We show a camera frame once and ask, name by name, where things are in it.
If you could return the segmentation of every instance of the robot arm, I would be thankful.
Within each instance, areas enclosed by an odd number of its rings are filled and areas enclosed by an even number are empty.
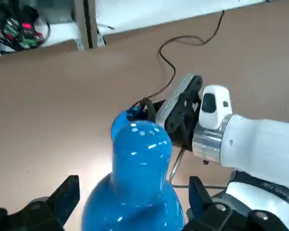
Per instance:
[[[193,153],[289,187],[289,123],[233,115],[222,86],[204,89]]]

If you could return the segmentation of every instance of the metal frame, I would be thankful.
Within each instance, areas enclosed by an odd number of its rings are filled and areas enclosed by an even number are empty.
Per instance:
[[[74,0],[75,18],[85,50],[98,47],[95,0]]]

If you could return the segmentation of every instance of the blue glass vase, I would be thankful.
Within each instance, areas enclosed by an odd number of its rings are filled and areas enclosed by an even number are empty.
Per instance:
[[[112,172],[92,191],[83,231],[180,231],[184,215],[166,181],[172,144],[148,121],[125,123],[113,139]]]

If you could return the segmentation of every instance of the white wall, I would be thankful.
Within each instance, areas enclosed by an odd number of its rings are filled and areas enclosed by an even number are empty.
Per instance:
[[[96,0],[96,20],[115,30],[103,34],[158,25],[174,20],[251,5],[265,0]]]

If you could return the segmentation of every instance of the screw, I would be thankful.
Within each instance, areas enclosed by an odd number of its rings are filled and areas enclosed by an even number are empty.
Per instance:
[[[269,217],[264,212],[256,212],[256,216],[263,219],[263,220],[269,219]]]
[[[221,210],[221,211],[226,211],[226,207],[224,206],[224,205],[222,205],[222,204],[217,204],[216,205],[216,208],[218,209],[218,210]]]

